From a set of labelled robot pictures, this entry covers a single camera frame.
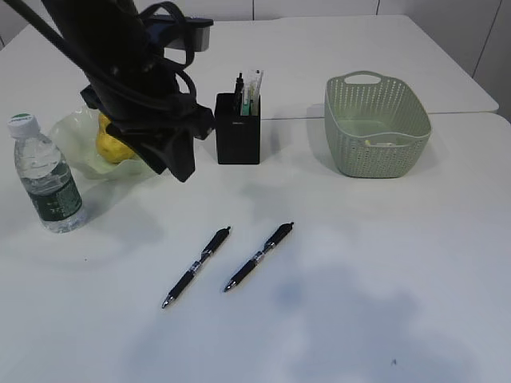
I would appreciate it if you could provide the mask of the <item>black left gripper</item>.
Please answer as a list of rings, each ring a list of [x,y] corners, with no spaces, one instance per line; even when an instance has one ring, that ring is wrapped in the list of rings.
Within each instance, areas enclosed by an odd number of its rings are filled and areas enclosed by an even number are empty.
[[[169,170],[181,183],[195,171],[193,140],[205,140],[214,129],[211,109],[197,105],[187,116],[140,107],[128,109],[127,117],[109,113],[91,85],[81,91],[91,109],[103,114],[109,123],[104,130],[127,145],[156,173]]]

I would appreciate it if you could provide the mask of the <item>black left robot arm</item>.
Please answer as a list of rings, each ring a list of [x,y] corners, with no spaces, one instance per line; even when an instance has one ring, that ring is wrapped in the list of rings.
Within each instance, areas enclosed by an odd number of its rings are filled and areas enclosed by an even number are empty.
[[[214,116],[185,71],[194,25],[174,2],[138,11],[131,1],[45,1],[52,26],[23,1],[7,4],[83,71],[81,96],[109,118],[110,136],[157,174],[193,174],[193,141],[208,137]]]

